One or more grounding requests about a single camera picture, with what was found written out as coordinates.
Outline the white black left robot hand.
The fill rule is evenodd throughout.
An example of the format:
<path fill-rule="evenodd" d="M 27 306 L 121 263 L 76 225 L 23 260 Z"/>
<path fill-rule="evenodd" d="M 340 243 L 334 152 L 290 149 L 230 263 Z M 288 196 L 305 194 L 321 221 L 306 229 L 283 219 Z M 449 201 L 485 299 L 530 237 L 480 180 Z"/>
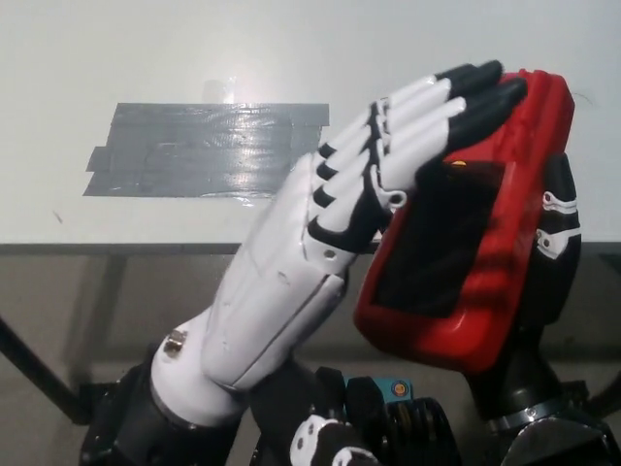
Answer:
<path fill-rule="evenodd" d="M 222 465 L 248 393 L 339 305 L 348 271 L 411 193 L 417 173 L 497 130 L 525 98 L 501 63 L 465 64 L 373 102 L 295 164 L 241 244 L 212 303 L 149 365 L 162 465 Z"/>

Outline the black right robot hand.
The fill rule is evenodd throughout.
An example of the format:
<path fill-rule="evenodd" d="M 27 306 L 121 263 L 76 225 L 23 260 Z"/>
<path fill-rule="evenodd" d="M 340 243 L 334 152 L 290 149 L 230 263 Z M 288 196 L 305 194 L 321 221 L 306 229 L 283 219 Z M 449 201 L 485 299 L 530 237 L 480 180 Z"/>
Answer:
<path fill-rule="evenodd" d="M 512 330 L 496 363 L 468 376 L 479 415 L 492 421 L 562 396 L 539 344 L 567 302 L 581 254 L 581 230 L 571 165 L 552 155 L 544 171 L 541 210 Z"/>

